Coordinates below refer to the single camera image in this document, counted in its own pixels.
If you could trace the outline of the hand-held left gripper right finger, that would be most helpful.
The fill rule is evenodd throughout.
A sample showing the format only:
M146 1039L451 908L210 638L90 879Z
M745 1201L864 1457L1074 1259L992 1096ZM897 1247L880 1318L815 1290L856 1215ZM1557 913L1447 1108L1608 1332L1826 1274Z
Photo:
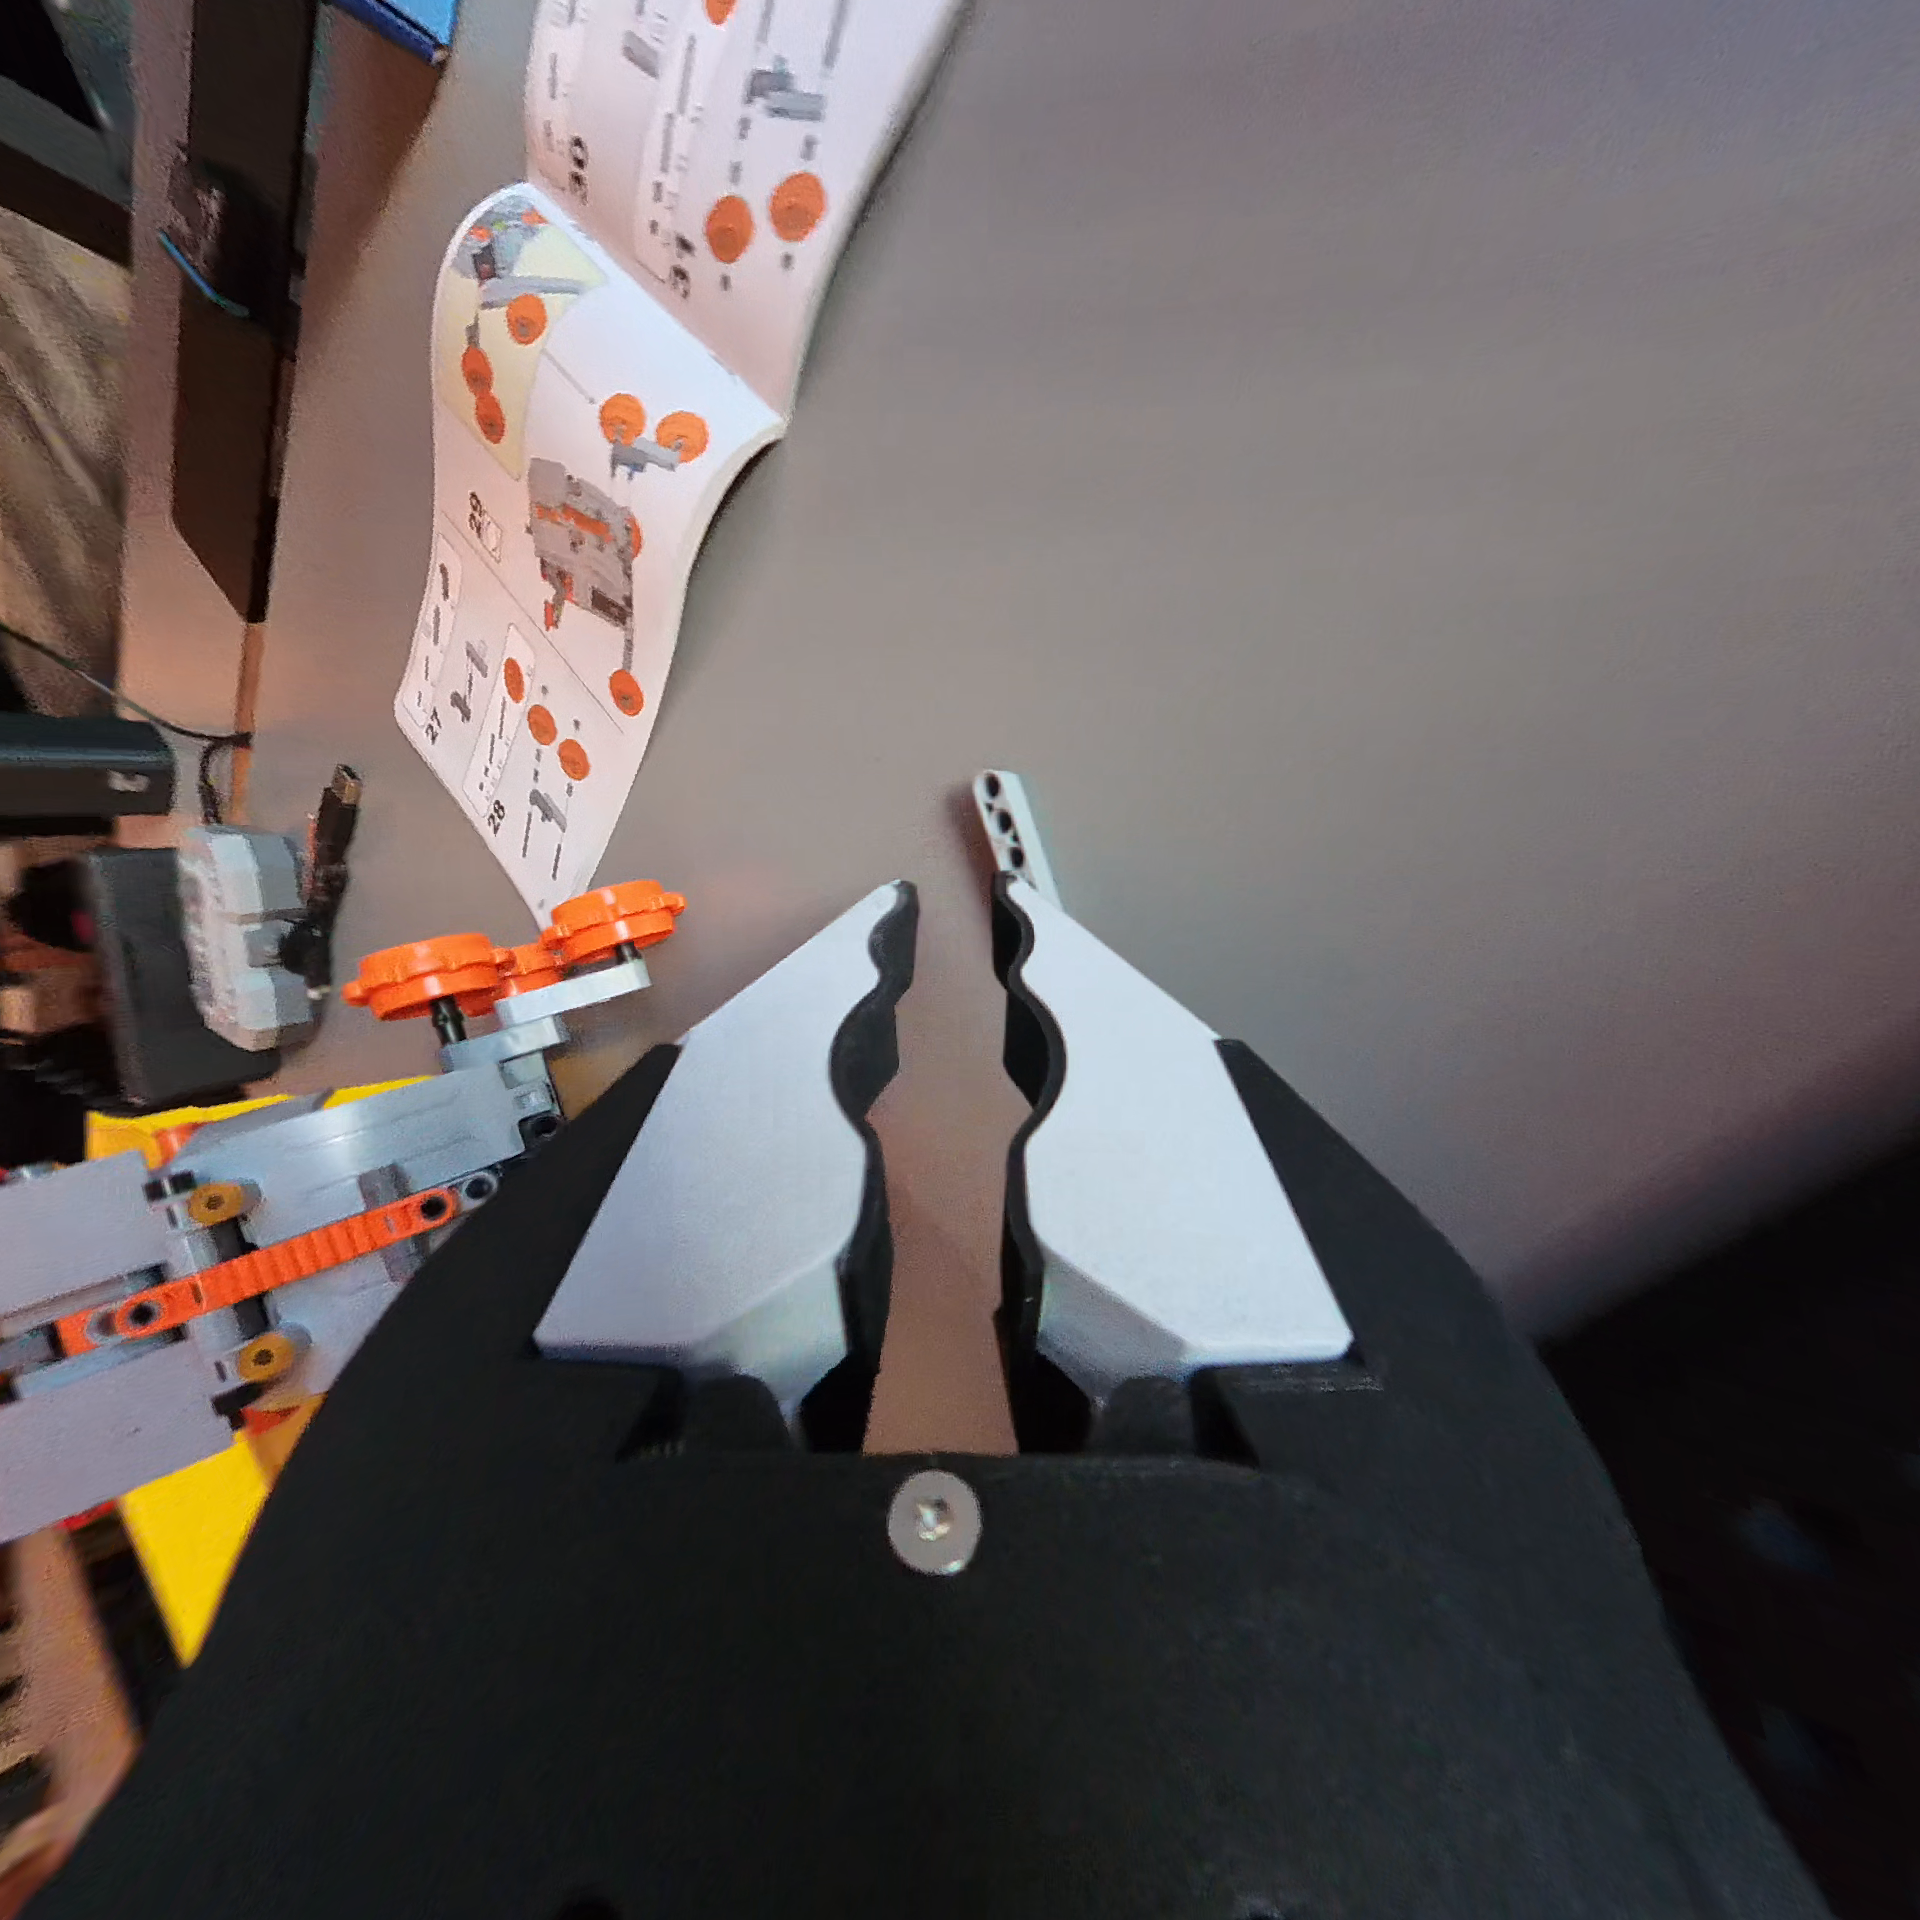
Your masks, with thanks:
M1250 1454L1242 1406L1357 1387L1239 1043L1018 879L992 887L1009 1148L999 1359L1024 1454Z

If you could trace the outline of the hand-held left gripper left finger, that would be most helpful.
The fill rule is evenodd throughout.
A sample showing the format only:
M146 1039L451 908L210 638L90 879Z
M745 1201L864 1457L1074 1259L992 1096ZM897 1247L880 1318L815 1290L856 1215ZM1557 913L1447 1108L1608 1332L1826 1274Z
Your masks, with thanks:
M888 881L680 1043L536 1344L687 1386L749 1379L819 1451L861 1450L893 1235L871 1114L922 902Z

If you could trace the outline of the grey straight holed beam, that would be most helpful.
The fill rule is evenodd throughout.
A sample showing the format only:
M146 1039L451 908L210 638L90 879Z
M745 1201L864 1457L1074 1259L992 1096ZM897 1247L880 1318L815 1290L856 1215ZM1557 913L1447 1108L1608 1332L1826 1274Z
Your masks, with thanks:
M971 806L992 864L991 896L1027 889L1063 908L1063 895L1040 832L1040 816L1019 775L985 768L973 775Z

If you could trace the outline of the grey desk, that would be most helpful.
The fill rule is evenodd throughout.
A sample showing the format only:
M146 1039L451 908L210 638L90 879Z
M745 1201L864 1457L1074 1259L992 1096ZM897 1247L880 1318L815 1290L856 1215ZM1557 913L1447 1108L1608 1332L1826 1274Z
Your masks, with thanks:
M1524 1328L1915 1121L1915 4L979 4L692 571L589 1099L919 884L876 1450L1013 1444L987 872Z

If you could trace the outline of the grey toy robot build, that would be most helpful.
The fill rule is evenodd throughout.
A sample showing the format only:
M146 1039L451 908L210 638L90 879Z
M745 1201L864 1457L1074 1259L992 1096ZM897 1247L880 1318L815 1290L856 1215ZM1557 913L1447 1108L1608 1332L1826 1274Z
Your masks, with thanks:
M419 1266L559 1130L545 1057L525 1052L4 1180L4 1545L331 1387Z

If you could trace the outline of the orange toy wheel assembly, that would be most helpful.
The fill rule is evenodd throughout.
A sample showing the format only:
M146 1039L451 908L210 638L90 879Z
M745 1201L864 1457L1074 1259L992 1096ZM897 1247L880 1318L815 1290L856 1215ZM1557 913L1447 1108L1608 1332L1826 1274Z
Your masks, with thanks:
M481 1017L507 1034L647 991L644 953L675 935L687 906L657 881L602 884L559 903L528 945L452 934L373 951L341 996L377 1023L425 1017L447 1046Z

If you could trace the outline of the grey battery motor unit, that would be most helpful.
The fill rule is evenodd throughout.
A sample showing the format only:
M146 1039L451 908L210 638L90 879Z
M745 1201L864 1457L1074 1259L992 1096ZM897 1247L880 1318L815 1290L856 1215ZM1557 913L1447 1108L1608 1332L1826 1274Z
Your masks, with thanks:
M156 1114L275 1080L281 1054L212 1034L195 999L176 856L97 848L80 866L113 1066L130 1108Z

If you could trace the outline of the white instruction booklet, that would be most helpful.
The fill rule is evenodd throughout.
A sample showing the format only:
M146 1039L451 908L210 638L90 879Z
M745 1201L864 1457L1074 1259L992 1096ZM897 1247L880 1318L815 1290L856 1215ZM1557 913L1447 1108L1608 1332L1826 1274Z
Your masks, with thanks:
M394 714L543 921L633 791L688 579L794 416L952 2L553 2L532 177L451 236L435 538Z

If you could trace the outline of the black tower network device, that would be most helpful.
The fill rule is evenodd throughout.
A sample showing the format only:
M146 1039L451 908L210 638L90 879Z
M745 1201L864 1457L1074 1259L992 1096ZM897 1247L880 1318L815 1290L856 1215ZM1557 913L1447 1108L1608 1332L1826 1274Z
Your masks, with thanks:
M180 280L171 508L247 622L267 616L298 362L314 2L196 2L160 251Z

